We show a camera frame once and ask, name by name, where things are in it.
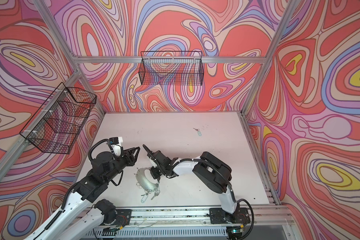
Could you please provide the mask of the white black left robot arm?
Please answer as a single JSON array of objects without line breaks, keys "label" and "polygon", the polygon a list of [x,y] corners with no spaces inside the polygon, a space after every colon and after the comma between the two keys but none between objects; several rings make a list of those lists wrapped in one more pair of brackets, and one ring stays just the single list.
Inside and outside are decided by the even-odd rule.
[{"label": "white black left robot arm", "polygon": [[68,189],[61,206],[27,239],[79,240],[101,224],[114,224],[119,216],[115,205],[98,198],[109,184],[117,185],[114,178],[122,177],[126,167],[135,165],[140,150],[140,147],[124,149],[121,137],[95,143],[88,152],[92,169]]}]

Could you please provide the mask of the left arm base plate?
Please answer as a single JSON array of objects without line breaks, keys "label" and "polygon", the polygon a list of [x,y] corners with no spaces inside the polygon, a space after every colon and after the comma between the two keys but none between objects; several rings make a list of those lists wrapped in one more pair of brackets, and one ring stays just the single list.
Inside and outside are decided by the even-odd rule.
[{"label": "left arm base plate", "polygon": [[100,226],[122,226],[129,225],[131,220],[131,209],[116,209],[110,213],[106,213]]}]

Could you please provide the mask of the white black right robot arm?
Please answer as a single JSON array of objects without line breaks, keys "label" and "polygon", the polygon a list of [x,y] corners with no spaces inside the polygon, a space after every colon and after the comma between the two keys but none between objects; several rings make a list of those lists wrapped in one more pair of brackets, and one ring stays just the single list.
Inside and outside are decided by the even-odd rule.
[{"label": "white black right robot arm", "polygon": [[146,145],[153,166],[150,174],[158,183],[161,178],[174,179],[183,175],[195,175],[204,185],[219,197],[221,207],[210,208],[208,217],[212,224],[240,224],[254,222],[253,208],[245,199],[236,200],[231,184],[232,169],[209,152],[196,158],[179,159],[165,156],[161,151],[153,152]]}]

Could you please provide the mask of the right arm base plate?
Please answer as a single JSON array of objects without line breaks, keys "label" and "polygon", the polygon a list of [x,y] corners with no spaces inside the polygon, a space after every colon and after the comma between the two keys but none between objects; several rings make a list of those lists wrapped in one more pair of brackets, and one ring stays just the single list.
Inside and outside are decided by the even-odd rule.
[{"label": "right arm base plate", "polygon": [[241,224],[251,223],[247,208],[237,208],[233,214],[225,212],[221,208],[210,208],[208,217],[212,224]]}]

